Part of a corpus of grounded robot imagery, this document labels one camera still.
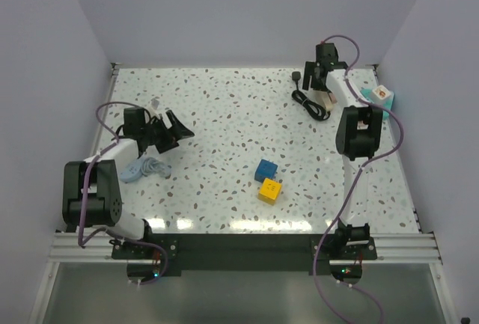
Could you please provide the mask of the light blue round socket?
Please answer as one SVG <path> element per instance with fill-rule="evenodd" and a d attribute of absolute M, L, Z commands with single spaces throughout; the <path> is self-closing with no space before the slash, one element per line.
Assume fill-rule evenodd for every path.
<path fill-rule="evenodd" d="M 123 183 L 133 183 L 144 177 L 144 162 L 144 158 L 138 158 L 129 163 L 119 174 L 119 180 Z"/>

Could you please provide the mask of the blue cube plug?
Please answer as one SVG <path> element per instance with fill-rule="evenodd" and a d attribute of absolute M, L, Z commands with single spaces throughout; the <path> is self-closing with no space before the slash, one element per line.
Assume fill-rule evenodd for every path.
<path fill-rule="evenodd" d="M 274 162 L 262 159 L 254 173 L 254 179 L 262 183 L 265 179 L 274 180 L 278 166 Z"/>

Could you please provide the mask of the yellow cube socket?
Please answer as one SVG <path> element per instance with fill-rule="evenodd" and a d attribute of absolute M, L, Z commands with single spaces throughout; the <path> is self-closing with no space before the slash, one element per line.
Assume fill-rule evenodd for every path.
<path fill-rule="evenodd" d="M 258 198 L 270 205 L 274 205 L 281 194 L 281 184 L 269 178 L 265 178 L 258 192 Z"/>

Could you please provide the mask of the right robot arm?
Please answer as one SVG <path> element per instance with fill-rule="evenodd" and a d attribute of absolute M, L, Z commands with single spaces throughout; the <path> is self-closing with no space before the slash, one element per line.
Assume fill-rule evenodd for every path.
<path fill-rule="evenodd" d="M 316 59 L 305 64 L 303 88 L 334 95 L 342 110 L 335 136 L 342 156 L 344 202 L 316 246 L 314 258 L 349 259 L 370 243 L 367 190 L 371 161 L 379 149 L 382 109 L 369 103 L 353 84 L 352 67 L 331 41 L 316 45 Z"/>

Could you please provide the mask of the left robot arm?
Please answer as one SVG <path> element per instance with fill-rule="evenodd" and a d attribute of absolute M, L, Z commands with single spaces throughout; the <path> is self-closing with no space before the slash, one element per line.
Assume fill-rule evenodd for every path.
<path fill-rule="evenodd" d="M 194 137 L 172 110 L 165 114 L 126 103 L 123 124 L 110 133 L 110 144 L 95 155 L 64 166 L 62 217 L 77 229 L 83 247 L 95 233 L 105 232 L 119 240 L 129 240 L 129 250 L 138 258 L 149 257 L 155 240 L 148 236 L 150 225 L 123 209 L 120 176 L 133 168 L 144 176 L 147 171 L 168 174 L 170 168 L 144 157 L 149 147 L 165 153 L 183 139 Z M 94 233 L 86 234 L 93 228 Z"/>

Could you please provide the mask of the teal triangular socket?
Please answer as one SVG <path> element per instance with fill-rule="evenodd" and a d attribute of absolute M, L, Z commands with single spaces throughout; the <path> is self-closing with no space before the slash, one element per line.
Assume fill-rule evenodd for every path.
<path fill-rule="evenodd" d="M 371 97 L 372 90 L 367 88 L 362 88 L 360 90 L 361 95 L 370 103 L 373 103 L 373 98 Z M 390 96 L 385 100 L 385 102 L 381 103 L 381 106 L 385 107 L 389 111 L 391 111 L 392 105 L 394 101 L 394 92 L 390 92 Z M 382 120 L 387 120 L 389 117 L 389 113 L 386 111 L 382 112 Z"/>

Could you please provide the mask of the white cube plug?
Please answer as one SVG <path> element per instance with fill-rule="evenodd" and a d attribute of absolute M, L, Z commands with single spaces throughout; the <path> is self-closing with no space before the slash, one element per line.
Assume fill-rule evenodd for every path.
<path fill-rule="evenodd" d="M 393 93 L 383 85 L 379 85 L 370 92 L 370 100 L 384 106 L 393 98 Z"/>

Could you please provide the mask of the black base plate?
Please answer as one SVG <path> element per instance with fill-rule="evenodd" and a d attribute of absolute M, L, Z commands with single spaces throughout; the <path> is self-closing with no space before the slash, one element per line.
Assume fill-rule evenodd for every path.
<path fill-rule="evenodd" d="M 331 273 L 334 261 L 359 264 L 378 258 L 373 239 L 334 247 L 329 234 L 151 234 L 149 245 L 112 239 L 112 259 L 125 260 L 131 278 L 180 276 L 185 271 Z"/>

